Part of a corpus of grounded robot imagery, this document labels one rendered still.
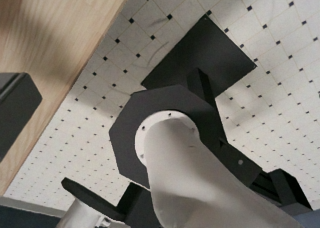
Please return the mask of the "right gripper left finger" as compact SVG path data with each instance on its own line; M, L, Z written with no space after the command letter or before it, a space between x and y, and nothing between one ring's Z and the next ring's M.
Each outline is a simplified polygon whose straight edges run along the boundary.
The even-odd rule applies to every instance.
M0 73L0 163L42 99L27 72Z

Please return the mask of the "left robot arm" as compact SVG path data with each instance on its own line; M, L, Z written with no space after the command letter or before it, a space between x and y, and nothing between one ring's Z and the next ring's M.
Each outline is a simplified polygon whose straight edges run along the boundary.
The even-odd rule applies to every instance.
M110 225L111 220L106 218L107 216L73 197L75 200L55 228L95 228L100 224Z

